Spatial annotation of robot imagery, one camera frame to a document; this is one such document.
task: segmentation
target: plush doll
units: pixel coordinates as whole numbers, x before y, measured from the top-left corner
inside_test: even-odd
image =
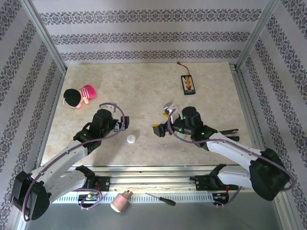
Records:
[[[68,89],[64,92],[64,101],[70,107],[80,108],[81,103],[84,101],[86,104],[89,100],[96,96],[95,89],[91,85],[84,85],[79,90]]]

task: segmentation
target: screwdriver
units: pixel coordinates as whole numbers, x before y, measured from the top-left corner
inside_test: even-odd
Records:
[[[155,197],[155,198],[157,198],[157,199],[159,199],[159,200],[161,200],[161,201],[167,203],[167,204],[170,205],[170,206],[175,206],[175,204],[176,204],[175,201],[170,200],[170,199],[166,199],[166,198],[163,198],[163,197],[158,197],[158,196],[155,196],[155,195],[152,195],[152,194],[149,194],[149,193],[145,193],[145,194],[147,194],[147,195],[149,195],[149,196],[152,196],[152,197]]]

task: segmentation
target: black plush hair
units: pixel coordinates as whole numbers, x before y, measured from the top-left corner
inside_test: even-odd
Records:
[[[72,107],[76,107],[81,101],[81,94],[78,90],[68,89],[64,92],[64,99]]]

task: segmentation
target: beige table surface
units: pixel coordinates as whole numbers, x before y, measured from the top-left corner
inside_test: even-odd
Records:
[[[250,137],[227,62],[186,63],[196,94],[184,95],[180,76],[187,74],[176,63],[71,65],[68,68],[42,163],[50,160],[92,121],[104,102],[115,102],[130,116],[129,129],[106,140],[76,165],[217,165],[231,160],[168,134],[159,138],[152,124],[164,123],[163,106],[172,101],[180,109],[194,106],[204,124],[217,130],[238,128],[240,143],[251,146]],[[74,109],[63,104],[63,92],[91,84],[97,96],[89,104]],[[136,134],[129,144],[126,138]]]

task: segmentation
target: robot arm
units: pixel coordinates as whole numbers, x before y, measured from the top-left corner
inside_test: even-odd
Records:
[[[226,185],[234,184],[251,188],[263,199],[271,201],[289,182],[290,177],[285,172],[261,159],[268,159],[284,168],[275,151],[261,151],[236,143],[221,132],[204,125],[194,107],[184,108],[181,118],[176,106],[168,103],[165,105],[165,114],[171,115],[169,120],[172,130],[167,122],[153,125],[153,132],[157,136],[164,137],[166,132],[172,135],[174,131],[190,135],[197,147],[221,154],[242,166],[238,170],[237,167],[220,164],[210,175],[191,178],[205,190],[224,190]]]
[[[30,173],[20,172],[15,178],[12,190],[11,202],[14,206],[22,210],[30,184],[38,176],[39,179],[31,189],[24,211],[29,219],[32,220],[41,217],[50,203],[60,196],[77,188],[93,188],[95,173],[83,165],[77,167],[68,175],[61,176],[72,165],[101,145],[101,140],[95,141],[96,139],[105,138],[112,130],[118,131],[121,127],[123,127],[122,130],[128,128],[129,117],[125,116],[125,122],[123,122],[123,117],[121,121],[118,121],[113,119],[113,112],[115,112],[113,106],[103,106],[94,115],[92,122],[86,124],[59,154]],[[70,149],[73,150],[63,155],[63,153]]]

